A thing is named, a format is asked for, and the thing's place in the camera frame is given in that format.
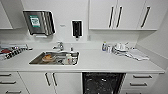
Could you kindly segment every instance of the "paper towel dispenser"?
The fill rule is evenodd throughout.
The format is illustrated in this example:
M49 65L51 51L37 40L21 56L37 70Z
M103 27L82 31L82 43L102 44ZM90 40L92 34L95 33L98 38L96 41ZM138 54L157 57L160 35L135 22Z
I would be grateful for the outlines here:
M55 33L52 13L50 11L23 11L30 35Z

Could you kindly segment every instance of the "lower cabinet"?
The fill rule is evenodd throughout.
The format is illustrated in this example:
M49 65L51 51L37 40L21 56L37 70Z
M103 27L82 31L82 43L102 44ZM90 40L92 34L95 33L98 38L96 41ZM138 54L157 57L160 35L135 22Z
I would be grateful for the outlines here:
M82 73L19 72L30 94L82 94Z
M0 72L0 94L29 94L17 72Z
M150 94L159 74L126 74L120 94Z

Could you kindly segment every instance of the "wall-mounted dispenser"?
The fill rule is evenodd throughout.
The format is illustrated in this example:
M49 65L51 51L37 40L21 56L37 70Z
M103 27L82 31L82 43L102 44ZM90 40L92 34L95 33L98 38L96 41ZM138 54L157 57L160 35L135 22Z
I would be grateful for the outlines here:
M49 11L23 11L30 35L55 33L52 13Z
M73 36L78 41L79 37L82 36L82 21L72 21Z

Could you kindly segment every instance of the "bottle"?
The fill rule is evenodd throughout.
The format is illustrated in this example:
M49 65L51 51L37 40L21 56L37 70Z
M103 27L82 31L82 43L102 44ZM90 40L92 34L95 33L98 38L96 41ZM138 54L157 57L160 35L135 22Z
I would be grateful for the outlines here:
M107 48L107 44L106 42L104 41L103 45L102 45L102 51L106 51L106 48Z
M66 62L65 64L71 65L72 64L72 56L71 54L66 54Z
M108 53L111 53L111 52L112 52L112 46L111 46L111 45L108 45L108 47L107 47L107 52L108 52Z
M72 44L71 44L71 49L70 50L71 50L71 52L73 52L73 45Z

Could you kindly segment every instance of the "faucet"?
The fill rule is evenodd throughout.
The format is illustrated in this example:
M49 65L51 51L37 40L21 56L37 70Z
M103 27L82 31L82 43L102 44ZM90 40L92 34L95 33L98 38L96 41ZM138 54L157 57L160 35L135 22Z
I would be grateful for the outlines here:
M58 42L58 46L54 47L53 49L60 49L60 51L64 50L63 42Z

